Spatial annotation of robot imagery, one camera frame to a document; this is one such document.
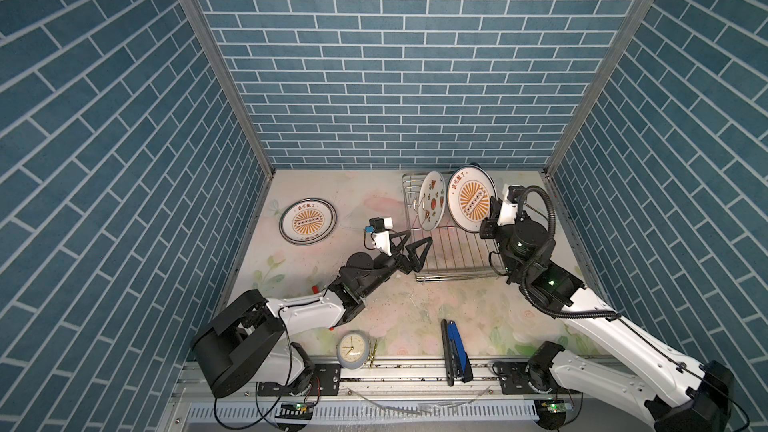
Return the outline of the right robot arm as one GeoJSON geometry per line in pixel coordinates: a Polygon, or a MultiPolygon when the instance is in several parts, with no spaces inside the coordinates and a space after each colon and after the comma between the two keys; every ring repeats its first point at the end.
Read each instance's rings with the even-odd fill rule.
{"type": "Polygon", "coordinates": [[[493,198],[480,236],[496,243],[504,276],[530,305],[589,336],[628,369],[593,363],[546,341],[525,366],[531,389],[583,392],[656,431],[725,430],[738,406],[733,373],[718,361],[703,364],[656,339],[551,262],[551,226],[532,220],[515,203],[493,198]]]}

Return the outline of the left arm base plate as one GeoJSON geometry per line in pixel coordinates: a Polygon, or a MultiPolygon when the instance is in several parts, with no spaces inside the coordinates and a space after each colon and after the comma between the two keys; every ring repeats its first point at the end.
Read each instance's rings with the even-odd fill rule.
{"type": "Polygon", "coordinates": [[[302,372],[290,385],[274,382],[258,383],[257,395],[263,397],[284,396],[337,396],[342,367],[339,364],[319,363],[302,372]]]}

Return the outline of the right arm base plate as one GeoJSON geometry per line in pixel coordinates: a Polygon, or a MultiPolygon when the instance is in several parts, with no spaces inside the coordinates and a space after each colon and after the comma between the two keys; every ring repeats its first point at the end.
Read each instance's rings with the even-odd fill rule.
{"type": "Polygon", "coordinates": [[[504,395],[565,393],[548,369],[537,364],[517,361],[496,361],[491,365],[504,395]]]}

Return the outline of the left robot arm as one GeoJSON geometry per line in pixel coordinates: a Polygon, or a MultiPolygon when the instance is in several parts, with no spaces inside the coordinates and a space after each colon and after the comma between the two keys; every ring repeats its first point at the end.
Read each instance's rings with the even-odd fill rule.
{"type": "Polygon", "coordinates": [[[289,393],[305,390],[314,363],[292,338],[351,322],[364,310],[365,299],[392,275],[424,267],[433,239],[408,244],[408,232],[394,237],[399,242],[391,242],[377,257],[351,255],[335,279],[313,295],[266,298],[251,289],[202,326],[190,349],[214,398],[228,397],[252,380],[278,384],[289,393]]]}

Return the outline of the orange sunburst plate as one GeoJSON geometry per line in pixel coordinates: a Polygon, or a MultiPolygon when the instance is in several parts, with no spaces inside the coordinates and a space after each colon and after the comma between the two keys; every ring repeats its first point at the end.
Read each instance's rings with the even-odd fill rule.
{"type": "Polygon", "coordinates": [[[468,233],[478,234],[495,192],[493,179],[483,169],[474,165],[458,169],[449,180],[446,194],[454,223],[468,233]]]}
{"type": "Polygon", "coordinates": [[[320,198],[307,198],[289,206],[279,220],[279,232],[293,245],[311,245],[327,238],[335,229],[335,207],[320,198]]]}

